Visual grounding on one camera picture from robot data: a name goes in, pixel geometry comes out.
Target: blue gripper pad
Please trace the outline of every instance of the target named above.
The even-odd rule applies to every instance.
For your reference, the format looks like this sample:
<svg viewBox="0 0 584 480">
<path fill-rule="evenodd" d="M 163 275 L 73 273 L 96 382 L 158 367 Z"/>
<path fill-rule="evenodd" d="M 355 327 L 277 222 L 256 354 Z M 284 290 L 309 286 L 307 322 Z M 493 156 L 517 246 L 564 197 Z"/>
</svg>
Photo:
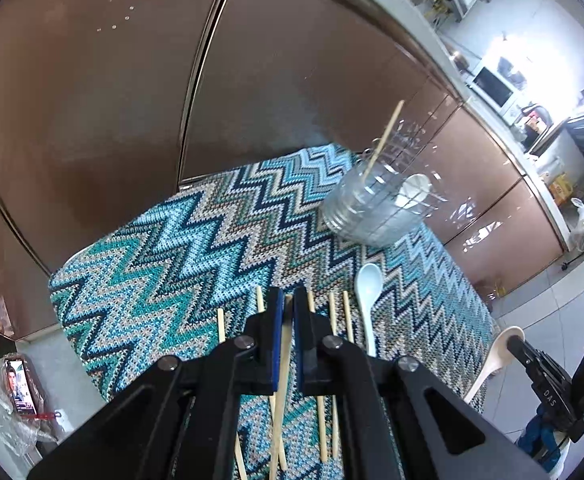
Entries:
<svg viewBox="0 0 584 480">
<path fill-rule="evenodd" d="M 278 368 L 281 365 L 281 329 L 283 328 L 283 311 L 285 296 L 280 288 L 271 286 L 267 291 L 267 309 L 274 311 L 272 326 L 272 386 L 278 390 Z"/>
</svg>

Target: microwave oven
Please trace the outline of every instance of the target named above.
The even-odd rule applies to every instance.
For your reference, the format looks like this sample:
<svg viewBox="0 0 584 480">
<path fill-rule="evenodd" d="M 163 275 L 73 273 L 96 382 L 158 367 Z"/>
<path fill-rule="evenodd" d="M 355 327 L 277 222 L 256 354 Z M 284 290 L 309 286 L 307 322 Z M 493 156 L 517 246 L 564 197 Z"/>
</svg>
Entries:
<svg viewBox="0 0 584 480">
<path fill-rule="evenodd" d="M 507 124 L 514 124 L 520 115 L 521 92 L 496 70 L 480 62 L 467 86 L 476 92 Z"/>
</svg>

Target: red object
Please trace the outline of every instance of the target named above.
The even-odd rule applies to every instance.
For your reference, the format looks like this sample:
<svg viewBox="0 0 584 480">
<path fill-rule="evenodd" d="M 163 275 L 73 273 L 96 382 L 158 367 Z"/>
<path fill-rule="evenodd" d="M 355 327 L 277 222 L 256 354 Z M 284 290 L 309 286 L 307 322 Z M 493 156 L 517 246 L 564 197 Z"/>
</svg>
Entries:
<svg viewBox="0 0 584 480">
<path fill-rule="evenodd" d="M 60 417 L 60 413 L 48 412 L 48 413 L 37 413 L 35 415 L 21 415 L 24 418 L 38 418 L 40 420 L 54 420 Z"/>
</svg>

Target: white floor tile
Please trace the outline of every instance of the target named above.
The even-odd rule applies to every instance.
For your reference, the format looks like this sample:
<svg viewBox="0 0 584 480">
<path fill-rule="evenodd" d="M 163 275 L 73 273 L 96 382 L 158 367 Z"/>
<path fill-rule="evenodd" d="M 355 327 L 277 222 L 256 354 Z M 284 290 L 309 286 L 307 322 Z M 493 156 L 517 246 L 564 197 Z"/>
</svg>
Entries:
<svg viewBox="0 0 584 480">
<path fill-rule="evenodd" d="M 512 312 L 501 317 L 506 326 L 520 326 L 526 328 L 531 324 L 549 316 L 557 310 L 558 306 L 552 293 L 548 288 L 545 292 L 539 294 L 536 298 L 524 303 Z"/>
<path fill-rule="evenodd" d="M 523 430 L 521 431 L 513 431 L 512 433 L 506 433 L 505 436 L 510 439 L 512 442 L 516 442 L 518 435 L 520 435 L 522 433 Z"/>
<path fill-rule="evenodd" d="M 569 253 L 563 253 L 563 256 L 550 264 L 546 269 L 547 279 L 550 285 L 562 280 L 565 276 L 577 269 L 584 261 L 584 253 L 579 250 L 571 250 Z M 567 263 L 568 268 L 563 270 L 563 264 Z"/>
<path fill-rule="evenodd" d="M 501 300 L 501 304 L 498 305 L 500 314 L 498 316 L 493 314 L 493 317 L 501 317 L 512 312 L 519 306 L 527 303 L 533 298 L 536 298 L 539 294 L 545 292 L 548 288 L 550 288 L 550 282 L 547 278 L 547 272 L 543 270 L 534 278 L 528 280 L 518 288 L 515 288 L 503 298 L 499 298 L 499 300 Z"/>
<path fill-rule="evenodd" d="M 501 388 L 505 380 L 505 370 L 501 370 L 496 375 L 488 378 L 487 389 L 485 390 L 485 401 L 483 402 L 483 418 L 490 422 L 494 420 L 494 413 L 501 397 Z"/>
<path fill-rule="evenodd" d="M 550 354 L 563 365 L 563 334 L 559 313 L 555 312 L 525 330 L 526 340 Z M 522 430 L 536 413 L 539 400 L 532 391 L 525 368 L 514 361 L 506 369 L 501 396 L 492 423 L 502 433 Z"/>
<path fill-rule="evenodd" d="M 569 303 L 584 291 L 584 261 L 552 286 L 559 306 Z"/>
<path fill-rule="evenodd" d="M 559 309 L 565 345 L 565 370 L 572 375 L 584 354 L 584 293 Z"/>
</svg>

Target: blue cloth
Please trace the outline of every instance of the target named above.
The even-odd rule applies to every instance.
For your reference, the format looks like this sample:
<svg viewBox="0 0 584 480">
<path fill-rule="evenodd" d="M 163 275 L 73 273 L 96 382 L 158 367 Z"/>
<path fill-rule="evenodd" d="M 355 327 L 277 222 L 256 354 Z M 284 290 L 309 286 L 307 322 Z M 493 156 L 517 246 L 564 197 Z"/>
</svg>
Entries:
<svg viewBox="0 0 584 480">
<path fill-rule="evenodd" d="M 563 440 L 563 435 L 563 433 L 555 432 L 554 428 L 543 420 L 543 406 L 539 405 L 536 415 L 518 437 L 517 446 L 532 457 L 543 449 L 545 452 L 541 455 L 539 463 L 549 473 L 561 458 L 562 450 L 559 449 L 559 445 Z"/>
</svg>

